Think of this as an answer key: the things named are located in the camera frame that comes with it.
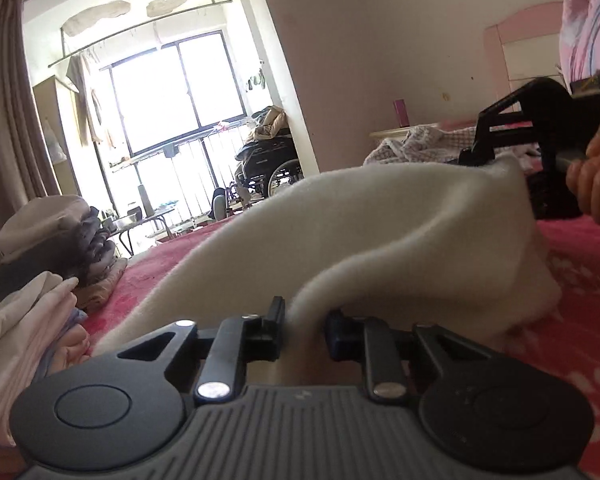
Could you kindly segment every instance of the white fleece blanket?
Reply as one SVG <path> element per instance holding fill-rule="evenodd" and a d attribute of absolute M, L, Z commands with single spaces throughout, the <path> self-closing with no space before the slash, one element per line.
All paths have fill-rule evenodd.
<path fill-rule="evenodd" d="M 560 289 L 544 263 L 512 156 L 486 168 L 390 164 L 308 178 L 230 222 L 186 256 L 96 347 L 115 349 L 179 319 L 200 328 L 287 300 L 286 343 L 250 381 L 355 380 L 331 363 L 324 317 L 374 315 L 408 330 L 437 322 L 493 344 L 548 313 Z"/>

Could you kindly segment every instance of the black plastic device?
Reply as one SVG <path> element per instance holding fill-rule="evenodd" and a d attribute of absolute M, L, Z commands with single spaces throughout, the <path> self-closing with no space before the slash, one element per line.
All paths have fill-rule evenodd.
<path fill-rule="evenodd" d="M 249 362 L 279 357 L 283 319 L 276 298 L 217 330 L 179 321 L 29 387 L 10 421 L 20 478 L 585 478 L 587 399 L 439 326 L 334 311 L 326 345 L 362 385 L 245 386 Z"/>
<path fill-rule="evenodd" d="M 566 170 L 586 158 L 589 141 L 600 127 L 600 72 L 572 85 L 573 94 L 557 81 L 530 81 L 478 116 L 474 145 L 462 150 L 457 163 L 482 166 L 495 149 L 538 143 L 542 171 L 527 178 L 538 219 L 575 218 L 582 213 L 566 186 Z"/>

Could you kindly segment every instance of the pink pillow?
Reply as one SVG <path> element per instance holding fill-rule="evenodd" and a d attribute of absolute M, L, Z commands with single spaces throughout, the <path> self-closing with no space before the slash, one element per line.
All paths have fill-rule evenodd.
<path fill-rule="evenodd" d="M 567 85 L 600 70 L 600 0 L 564 0 L 560 64 Z"/>

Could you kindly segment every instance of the wheelchair wheel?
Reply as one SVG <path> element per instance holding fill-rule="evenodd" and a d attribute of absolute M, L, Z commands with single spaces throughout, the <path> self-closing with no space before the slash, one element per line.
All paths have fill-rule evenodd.
<path fill-rule="evenodd" d="M 274 196 L 303 178 L 300 161 L 297 158 L 288 160 L 271 174 L 267 196 Z"/>

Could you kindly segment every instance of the curtain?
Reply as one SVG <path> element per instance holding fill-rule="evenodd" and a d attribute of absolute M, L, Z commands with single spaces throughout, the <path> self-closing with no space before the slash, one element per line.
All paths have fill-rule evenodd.
<path fill-rule="evenodd" d="M 97 70 L 83 54 L 72 56 L 66 76 L 78 89 L 76 108 L 80 142 L 88 146 L 90 140 L 101 143 L 105 140 L 110 145 L 110 135 L 104 124 L 100 100 L 94 88 L 92 73 Z"/>
<path fill-rule="evenodd" d="M 14 211 L 60 194 L 29 81 L 24 0 L 0 0 L 0 176 Z"/>

